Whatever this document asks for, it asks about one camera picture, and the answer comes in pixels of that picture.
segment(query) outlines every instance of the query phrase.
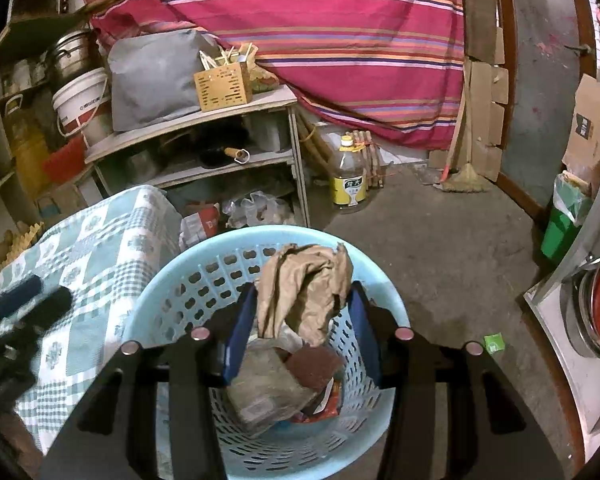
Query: pink striped cloth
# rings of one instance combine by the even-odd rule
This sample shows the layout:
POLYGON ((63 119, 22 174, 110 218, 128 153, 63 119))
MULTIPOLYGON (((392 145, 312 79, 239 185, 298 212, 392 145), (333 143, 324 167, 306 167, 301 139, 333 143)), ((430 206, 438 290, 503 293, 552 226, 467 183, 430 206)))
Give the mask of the pink striped cloth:
POLYGON ((258 63, 335 123, 448 148, 462 91, 462 0, 125 0, 92 18, 102 41, 192 25, 258 63))

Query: gray cloth bag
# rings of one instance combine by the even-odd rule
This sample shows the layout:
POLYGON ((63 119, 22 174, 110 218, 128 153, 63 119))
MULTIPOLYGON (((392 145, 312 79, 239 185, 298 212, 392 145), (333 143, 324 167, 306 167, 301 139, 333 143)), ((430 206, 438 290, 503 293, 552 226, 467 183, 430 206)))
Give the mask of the gray cloth bag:
POLYGON ((109 53, 113 129, 126 132, 200 110, 193 81, 200 50, 220 55, 207 35, 186 28, 125 38, 109 53))

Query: paint bucket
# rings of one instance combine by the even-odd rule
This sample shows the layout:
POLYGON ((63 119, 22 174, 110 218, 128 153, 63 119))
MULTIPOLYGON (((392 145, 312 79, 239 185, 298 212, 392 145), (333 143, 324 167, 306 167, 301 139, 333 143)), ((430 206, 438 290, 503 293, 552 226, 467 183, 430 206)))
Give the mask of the paint bucket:
POLYGON ((113 133, 111 90, 104 68, 91 70, 64 85, 53 96, 58 131, 65 137, 79 132, 88 146, 113 133))

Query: plastic bottle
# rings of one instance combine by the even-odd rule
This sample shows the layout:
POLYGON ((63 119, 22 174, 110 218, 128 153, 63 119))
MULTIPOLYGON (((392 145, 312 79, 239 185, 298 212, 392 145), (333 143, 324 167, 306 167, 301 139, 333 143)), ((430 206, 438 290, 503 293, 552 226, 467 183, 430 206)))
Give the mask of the plastic bottle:
POLYGON ((351 136, 342 136, 340 148, 329 160, 331 200, 341 212, 354 212, 366 205, 366 171, 361 149, 353 144, 351 136))

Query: light blue plastic basket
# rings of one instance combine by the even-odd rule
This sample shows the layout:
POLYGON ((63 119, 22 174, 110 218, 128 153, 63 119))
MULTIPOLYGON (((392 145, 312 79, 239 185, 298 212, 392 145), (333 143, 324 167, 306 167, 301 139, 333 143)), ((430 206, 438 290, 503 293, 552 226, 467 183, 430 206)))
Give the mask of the light blue plastic basket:
MULTIPOLYGON (((171 261, 140 295, 124 334, 144 347, 175 341, 189 323, 202 325, 218 308, 237 301, 264 262, 284 244, 335 248, 334 236, 295 226, 243 228, 206 240, 171 261)), ((393 283, 368 256, 344 242, 353 262, 353 279, 369 298, 393 314, 399 326, 409 320, 393 283)), ((314 424, 279 424, 256 438, 235 420, 222 390, 211 391, 216 430, 227 475, 252 478, 326 478, 369 449, 386 431, 393 390, 379 390, 366 376, 356 338, 344 308, 334 318, 329 344, 347 362, 340 416, 314 424)))

